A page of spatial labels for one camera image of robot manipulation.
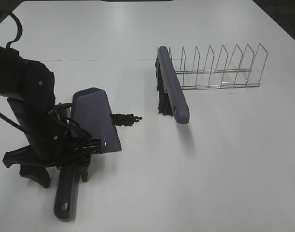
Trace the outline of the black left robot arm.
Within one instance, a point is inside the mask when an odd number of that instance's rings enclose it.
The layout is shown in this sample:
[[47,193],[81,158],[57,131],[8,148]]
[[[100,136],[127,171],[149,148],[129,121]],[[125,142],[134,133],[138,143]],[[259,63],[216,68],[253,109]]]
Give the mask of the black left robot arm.
[[4,155],[6,167],[20,165],[20,175],[44,188],[50,186],[48,167],[75,166],[87,180],[90,156],[99,153],[101,140],[93,139],[68,117],[71,103],[55,103],[53,72],[38,61],[23,59],[18,51],[0,46],[0,96],[16,117],[0,118],[22,131],[29,145]]

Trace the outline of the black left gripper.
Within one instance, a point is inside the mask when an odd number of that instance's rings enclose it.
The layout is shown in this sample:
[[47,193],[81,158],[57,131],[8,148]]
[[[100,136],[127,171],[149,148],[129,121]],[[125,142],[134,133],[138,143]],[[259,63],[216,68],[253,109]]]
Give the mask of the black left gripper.
[[[29,145],[6,152],[2,161],[7,168],[20,164],[20,176],[43,188],[50,186],[46,167],[59,167],[78,161],[101,142],[100,139],[92,139],[89,132],[68,117],[72,103],[52,105],[46,111],[38,112],[32,105],[21,100],[8,98],[7,102],[17,122],[14,123],[5,116],[3,119],[22,131]],[[83,182],[88,181],[89,166],[89,162],[77,165]]]

